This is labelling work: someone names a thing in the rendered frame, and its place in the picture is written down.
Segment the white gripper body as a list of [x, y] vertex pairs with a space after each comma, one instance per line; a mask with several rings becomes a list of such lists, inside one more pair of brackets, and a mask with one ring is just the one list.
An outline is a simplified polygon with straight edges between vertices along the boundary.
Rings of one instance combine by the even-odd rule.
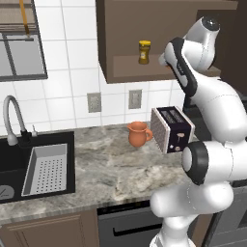
[[170, 65], [170, 56], [166, 53], [162, 53], [158, 58], [158, 62], [161, 66], [168, 67]]

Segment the jam jar with yellow lid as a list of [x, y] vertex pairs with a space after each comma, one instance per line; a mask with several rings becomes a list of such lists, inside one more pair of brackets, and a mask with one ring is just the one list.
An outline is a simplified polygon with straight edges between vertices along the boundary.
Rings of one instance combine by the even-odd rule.
[[150, 41], [139, 41], [139, 63], [141, 65], [147, 65], [149, 63], [150, 49]]

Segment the black and white toaster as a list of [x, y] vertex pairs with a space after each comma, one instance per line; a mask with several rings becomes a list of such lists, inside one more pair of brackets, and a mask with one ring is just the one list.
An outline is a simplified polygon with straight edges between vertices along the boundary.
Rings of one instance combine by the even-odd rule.
[[180, 152], [193, 140], [195, 125], [177, 106], [151, 109], [151, 131], [163, 153]]

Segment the dark brown cabinet door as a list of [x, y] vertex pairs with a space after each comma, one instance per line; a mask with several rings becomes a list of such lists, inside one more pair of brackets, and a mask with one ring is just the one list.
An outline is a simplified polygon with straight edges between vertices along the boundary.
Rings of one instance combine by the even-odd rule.
[[199, 10], [197, 18], [214, 17], [220, 23], [216, 39], [216, 55], [207, 73], [247, 96], [247, 8], [236, 10]]

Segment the orange clay mug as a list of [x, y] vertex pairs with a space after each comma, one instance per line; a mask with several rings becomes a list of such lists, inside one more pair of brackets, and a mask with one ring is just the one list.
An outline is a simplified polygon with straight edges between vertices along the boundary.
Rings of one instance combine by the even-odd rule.
[[128, 141], [133, 147], [139, 148], [152, 139], [152, 131], [143, 122], [132, 122], [127, 125], [129, 130]]

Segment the grey framed window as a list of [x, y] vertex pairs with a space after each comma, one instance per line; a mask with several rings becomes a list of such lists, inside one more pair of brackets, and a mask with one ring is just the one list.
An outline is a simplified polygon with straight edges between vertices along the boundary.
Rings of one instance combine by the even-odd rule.
[[46, 78], [34, 0], [0, 0], [0, 82]]

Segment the grey perforated drain rack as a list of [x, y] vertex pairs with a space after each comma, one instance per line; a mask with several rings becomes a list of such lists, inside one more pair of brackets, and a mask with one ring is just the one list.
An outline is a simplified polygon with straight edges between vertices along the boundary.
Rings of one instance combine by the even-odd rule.
[[67, 189], [67, 144], [33, 147], [21, 196], [33, 196]]

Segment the dark grey dishwasher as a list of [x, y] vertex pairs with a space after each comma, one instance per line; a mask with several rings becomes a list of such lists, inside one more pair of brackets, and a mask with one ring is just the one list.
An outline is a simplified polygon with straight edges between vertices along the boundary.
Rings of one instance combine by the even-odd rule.
[[118, 232], [162, 224], [162, 219], [151, 212], [148, 201], [99, 208], [97, 219], [99, 247], [149, 247], [161, 228], [121, 236], [113, 236], [113, 228]]

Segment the black sink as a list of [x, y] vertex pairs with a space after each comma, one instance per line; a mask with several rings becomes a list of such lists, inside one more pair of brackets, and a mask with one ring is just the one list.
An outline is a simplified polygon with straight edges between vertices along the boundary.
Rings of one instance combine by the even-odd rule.
[[[75, 192], [74, 132], [57, 132], [32, 137], [24, 144], [20, 137], [18, 144], [10, 146], [7, 139], [0, 139], [0, 205], [42, 197]], [[22, 187], [33, 147], [67, 144], [67, 189], [65, 191], [22, 197]]]

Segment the brown base cabinet door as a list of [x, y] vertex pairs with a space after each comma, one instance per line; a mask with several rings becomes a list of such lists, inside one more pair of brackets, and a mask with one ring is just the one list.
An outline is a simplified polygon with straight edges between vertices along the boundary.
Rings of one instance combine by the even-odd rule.
[[86, 212], [26, 221], [0, 229], [5, 247], [84, 247]]

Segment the grey wall outlet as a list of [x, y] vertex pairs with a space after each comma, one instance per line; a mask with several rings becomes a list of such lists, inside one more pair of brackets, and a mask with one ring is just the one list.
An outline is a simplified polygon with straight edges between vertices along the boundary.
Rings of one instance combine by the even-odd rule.
[[129, 92], [128, 108], [129, 109], [140, 109], [142, 102], [142, 91], [132, 90]]
[[91, 93], [87, 94], [88, 110], [90, 113], [96, 113], [101, 111], [101, 94]]

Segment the brown open wall cabinet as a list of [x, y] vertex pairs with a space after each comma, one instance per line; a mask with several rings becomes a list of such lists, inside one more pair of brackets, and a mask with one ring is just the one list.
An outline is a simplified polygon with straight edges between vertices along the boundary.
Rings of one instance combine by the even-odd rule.
[[[172, 79], [158, 63], [165, 45], [184, 36], [199, 10], [236, 10], [237, 0], [96, 0], [98, 59], [109, 84]], [[139, 41], [150, 41], [139, 63]]]

